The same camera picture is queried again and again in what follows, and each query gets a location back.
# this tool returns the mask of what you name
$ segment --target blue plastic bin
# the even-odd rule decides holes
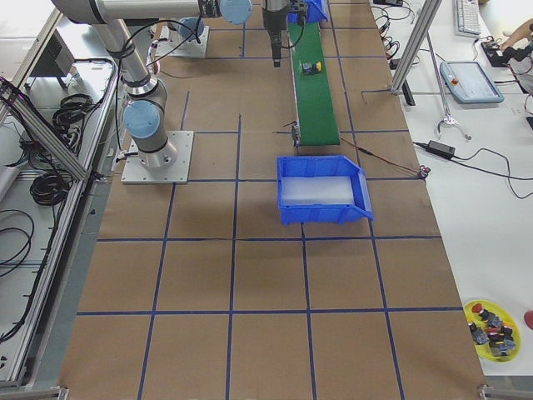
[[[306,0],[307,3],[307,17],[306,21],[309,23],[317,23],[322,19],[327,20],[327,5],[326,0]],[[287,21],[289,23],[296,23],[296,14],[289,14]]]
[[[288,183],[288,178],[298,177],[347,177],[351,184],[353,203],[304,202],[297,204],[293,201],[289,202],[286,200],[286,193],[283,192],[284,183]],[[298,222],[342,224],[360,218],[374,219],[365,172],[344,156],[279,157],[277,159],[277,205],[280,208],[281,222],[284,225]]]

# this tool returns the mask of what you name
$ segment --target brown paper floor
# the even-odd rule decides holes
[[[292,155],[288,59],[261,9],[212,26],[207,60],[167,59],[166,125],[193,129],[186,186],[112,182],[60,383],[94,399],[475,399],[483,382],[425,184],[349,144],[375,221],[285,227],[276,156]],[[366,2],[322,30],[349,143],[418,168]]]

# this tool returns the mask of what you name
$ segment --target green conveyor belt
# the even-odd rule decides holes
[[[301,27],[289,23],[289,34],[294,43],[300,36]],[[336,125],[330,85],[327,81],[326,64],[320,40],[318,22],[306,23],[301,41],[291,50],[292,73],[296,91],[296,110],[300,127],[301,146],[340,144],[339,128]],[[303,63],[320,61],[322,70],[315,75],[304,75]]]

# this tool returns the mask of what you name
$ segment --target white object in bin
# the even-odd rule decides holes
[[[350,177],[284,177],[281,200],[295,204],[355,205]]]

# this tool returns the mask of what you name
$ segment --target keyboard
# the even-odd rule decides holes
[[[478,38],[481,35],[479,21],[480,6],[477,0],[452,0],[456,18],[456,33],[461,36]]]

